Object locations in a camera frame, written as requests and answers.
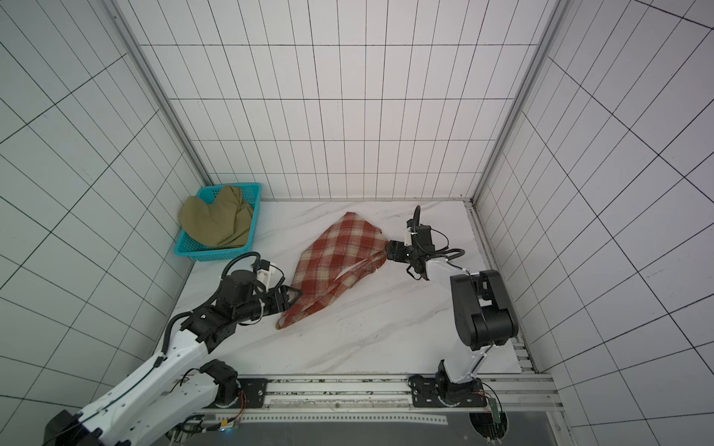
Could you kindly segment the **red plaid skirt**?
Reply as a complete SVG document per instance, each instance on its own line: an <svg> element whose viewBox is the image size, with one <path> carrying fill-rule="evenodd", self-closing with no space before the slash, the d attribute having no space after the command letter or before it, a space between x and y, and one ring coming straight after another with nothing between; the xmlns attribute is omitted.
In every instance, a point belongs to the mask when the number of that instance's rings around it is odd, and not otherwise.
<svg viewBox="0 0 714 446"><path fill-rule="evenodd" d="M302 296L276 323L285 329L332 305L387 260L389 241L358 214L346 213L302 252L292 286Z"/></svg>

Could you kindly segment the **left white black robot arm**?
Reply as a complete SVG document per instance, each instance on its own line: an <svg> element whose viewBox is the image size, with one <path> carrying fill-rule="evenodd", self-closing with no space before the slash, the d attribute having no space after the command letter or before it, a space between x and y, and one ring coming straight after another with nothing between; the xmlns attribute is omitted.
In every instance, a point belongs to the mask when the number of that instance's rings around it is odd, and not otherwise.
<svg viewBox="0 0 714 446"><path fill-rule="evenodd" d="M275 265L257 252L249 269L231 260L217 290L193 308L173 316L159 351L128 377L79 412L62 411L45 427L46 445L150 445L172 429L181 429L204 408L260 406L256 388L241 382L237 371L208 356L239 327L290 310L301 290L280 277Z"/></svg>

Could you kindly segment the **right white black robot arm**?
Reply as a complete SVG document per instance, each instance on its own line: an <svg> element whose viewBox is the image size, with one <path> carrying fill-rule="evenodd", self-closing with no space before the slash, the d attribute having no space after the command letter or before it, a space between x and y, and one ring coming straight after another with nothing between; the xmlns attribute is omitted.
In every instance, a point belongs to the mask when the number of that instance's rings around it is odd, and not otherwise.
<svg viewBox="0 0 714 446"><path fill-rule="evenodd" d="M432 377L412 375L407 384L418 408L502 407L496 392L478 377L487 356L519 334L511 298L499 272L471 272L454 261L461 248L438 248L431 226L420 222L421 207L406 223L405 239L391 241L388 260L407 265L414 280L440 284L451 295L459 335L456 350L442 359Z"/></svg>

